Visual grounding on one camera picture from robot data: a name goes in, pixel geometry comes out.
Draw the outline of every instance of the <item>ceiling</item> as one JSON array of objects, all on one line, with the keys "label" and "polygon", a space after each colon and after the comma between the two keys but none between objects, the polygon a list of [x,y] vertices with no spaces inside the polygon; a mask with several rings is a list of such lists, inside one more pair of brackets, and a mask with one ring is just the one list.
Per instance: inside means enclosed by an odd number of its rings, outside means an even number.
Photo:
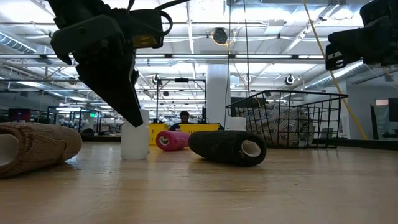
[{"label": "ceiling", "polygon": [[[128,0],[105,0],[104,2],[111,7],[126,7],[128,4]],[[168,0],[136,0],[133,9],[152,9],[166,2]],[[242,0],[234,1],[234,6],[231,10],[231,23],[229,23],[229,7],[226,7],[226,3],[221,0],[191,0],[189,4],[183,3],[168,8],[165,11],[172,16],[175,24],[170,34],[166,36],[164,46],[160,49],[139,49],[137,54],[227,54],[227,47],[215,44],[211,38],[211,33],[217,27],[224,28],[227,34],[231,33],[231,54],[249,54],[254,56],[321,54],[314,32],[312,32],[308,24],[308,17],[301,0],[246,0],[247,29],[245,27],[245,13],[242,8],[242,2]],[[328,34],[363,26],[359,9],[369,1],[346,0],[345,2],[347,2],[347,5],[344,6],[328,6],[328,0],[308,0],[310,15],[316,22],[316,30],[323,49],[328,44]],[[36,49],[37,53],[53,54],[48,35],[55,32],[57,27],[53,23],[52,13],[46,1],[2,0],[0,2],[0,34],[5,34],[26,46]],[[188,24],[188,15],[191,20],[190,24]],[[323,16],[323,20],[317,20],[319,16]],[[164,29],[168,28],[168,26],[168,24],[164,24]],[[8,46],[0,45],[0,54],[21,53]],[[18,72],[15,74],[2,73],[1,76],[3,78],[26,78],[28,80],[78,78],[75,67],[67,67],[60,61],[54,60],[55,63],[49,65],[37,60],[21,58],[0,59],[0,64],[6,61],[27,71],[16,70]],[[162,78],[195,77],[205,79],[207,76],[207,65],[210,63],[227,64],[227,60],[214,58],[137,59],[136,68],[141,75],[137,81],[136,88],[138,90],[153,88],[152,79],[155,75]],[[10,69],[12,65],[3,64],[2,66],[5,69]],[[245,81],[244,77],[247,75],[248,70],[251,76],[250,87],[252,90],[286,88],[284,78],[288,75],[300,78],[297,81],[300,83],[296,83],[294,86],[295,88],[300,88],[301,82],[303,84],[311,82],[326,72],[322,59],[253,59],[249,60],[249,63],[247,63],[246,59],[236,59],[230,61],[229,70],[234,77],[243,76],[231,93],[232,96],[242,97],[246,96],[244,91],[248,82],[247,79]],[[34,86],[13,83],[12,87],[32,88]],[[78,92],[80,97],[89,100],[100,100],[95,93],[85,90],[87,87],[82,82],[52,82],[41,88],[84,90]],[[203,92],[200,91],[200,85],[198,86],[194,83],[189,86],[182,83],[170,83],[164,88],[165,90],[185,90],[184,93],[170,92],[170,96],[164,97],[168,99],[192,100],[196,98],[200,100],[204,97]],[[62,91],[57,93],[60,95],[60,100],[63,101],[65,101],[65,96],[70,96],[70,94]],[[147,108],[153,106],[153,92],[143,93],[141,91],[138,95],[142,106]],[[176,105],[174,108],[164,108],[164,114],[169,114],[170,111],[172,111],[172,114],[177,114],[179,111],[177,110],[178,107],[180,109],[184,108],[181,105]],[[193,104],[192,107],[194,107],[193,111],[195,111],[201,106]]]}]

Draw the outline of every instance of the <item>wire basket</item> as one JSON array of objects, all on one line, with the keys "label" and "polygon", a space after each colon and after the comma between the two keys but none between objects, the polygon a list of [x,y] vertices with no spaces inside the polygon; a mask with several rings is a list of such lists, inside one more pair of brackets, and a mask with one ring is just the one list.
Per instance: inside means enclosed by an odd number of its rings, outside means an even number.
[{"label": "wire basket", "polygon": [[316,91],[266,90],[227,109],[230,117],[245,117],[247,131],[260,135],[269,147],[336,148],[341,102],[347,97]]}]

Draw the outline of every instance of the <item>white pillar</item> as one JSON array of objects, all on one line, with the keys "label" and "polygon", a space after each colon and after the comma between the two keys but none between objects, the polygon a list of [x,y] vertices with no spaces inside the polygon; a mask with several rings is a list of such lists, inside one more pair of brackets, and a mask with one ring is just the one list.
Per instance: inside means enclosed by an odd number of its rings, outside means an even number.
[{"label": "white pillar", "polygon": [[207,121],[224,126],[228,111],[225,107],[231,103],[229,71],[227,65],[208,65],[207,78]]}]

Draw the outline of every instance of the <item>wooden table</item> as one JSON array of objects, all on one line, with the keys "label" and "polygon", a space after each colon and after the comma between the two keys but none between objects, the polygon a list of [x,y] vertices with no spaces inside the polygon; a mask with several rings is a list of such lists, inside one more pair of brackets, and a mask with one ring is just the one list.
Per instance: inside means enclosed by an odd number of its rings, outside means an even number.
[{"label": "wooden table", "polygon": [[119,143],[85,143],[67,164],[0,180],[0,223],[397,223],[398,152],[269,150],[259,166]]}]

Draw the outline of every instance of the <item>man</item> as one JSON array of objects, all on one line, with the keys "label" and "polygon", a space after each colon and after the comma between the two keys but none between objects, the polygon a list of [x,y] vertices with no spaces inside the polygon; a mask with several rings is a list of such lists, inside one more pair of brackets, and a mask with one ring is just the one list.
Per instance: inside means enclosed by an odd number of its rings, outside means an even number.
[{"label": "man", "polygon": [[189,113],[188,111],[181,111],[180,113],[181,123],[173,124],[169,128],[169,131],[180,131],[180,124],[193,124],[189,122]]}]

